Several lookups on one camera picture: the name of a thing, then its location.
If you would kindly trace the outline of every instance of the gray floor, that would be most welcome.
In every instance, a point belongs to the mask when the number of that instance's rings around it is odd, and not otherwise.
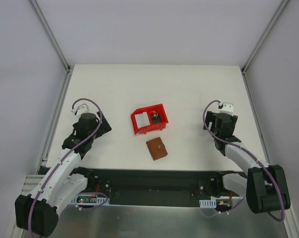
[[[50,238],[286,238],[283,223],[252,214],[247,203],[229,215],[205,218],[198,208],[104,206],[62,213]],[[213,210],[203,210],[211,215]]]

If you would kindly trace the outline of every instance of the robotic arm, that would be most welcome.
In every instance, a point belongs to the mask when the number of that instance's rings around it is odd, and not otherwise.
[[[93,171],[76,167],[94,140],[112,130],[101,111],[97,115],[90,113],[86,104],[73,112],[78,122],[64,140],[58,159],[30,194],[19,195],[15,201],[17,226],[44,237],[54,231],[59,215],[71,200],[87,187],[94,186]]]
[[[220,111],[203,114],[204,129],[214,138],[215,147],[224,156],[233,160],[246,174],[247,179],[234,172],[223,176],[223,186],[242,197],[246,196],[253,213],[283,211],[290,208],[290,197],[284,170],[279,165],[259,161],[235,136],[237,116],[233,116],[231,103],[219,103]]]

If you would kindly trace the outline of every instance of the white wall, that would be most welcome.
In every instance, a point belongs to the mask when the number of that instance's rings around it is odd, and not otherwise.
[[[247,72],[272,163],[287,176],[299,221],[299,0],[293,0]]]
[[[243,66],[281,0],[38,0],[75,63]]]
[[[34,172],[64,77],[28,1],[0,0],[0,238]]]

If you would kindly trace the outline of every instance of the white tabletop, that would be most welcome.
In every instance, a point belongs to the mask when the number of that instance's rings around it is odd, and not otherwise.
[[[205,106],[218,99],[234,104],[234,135],[261,160],[264,153],[238,66],[77,64],[65,97],[47,166],[57,159],[77,117],[78,98],[94,100],[112,131],[96,139],[80,166],[94,169],[219,171],[241,169],[224,157],[203,130]],[[162,131],[134,135],[130,114],[162,103],[169,123]],[[90,111],[96,108],[87,103]],[[216,105],[210,108],[217,112]],[[153,161],[146,141],[160,136],[168,156]]]

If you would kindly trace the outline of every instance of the red plastic bin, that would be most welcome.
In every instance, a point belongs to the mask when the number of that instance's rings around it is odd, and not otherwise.
[[[138,128],[135,115],[141,114],[141,113],[147,113],[150,125]],[[161,122],[159,122],[159,123],[153,123],[151,120],[151,116],[156,113],[159,113],[159,116],[161,119]],[[153,106],[149,106],[149,107],[145,107],[145,108],[138,108],[130,115],[130,118],[131,118],[131,122],[133,123],[135,135],[137,133],[146,134],[147,132],[150,132],[153,130],[163,130],[164,128],[166,128],[166,124],[168,123],[167,115],[166,115],[163,104],[157,104],[157,105],[153,105]]]

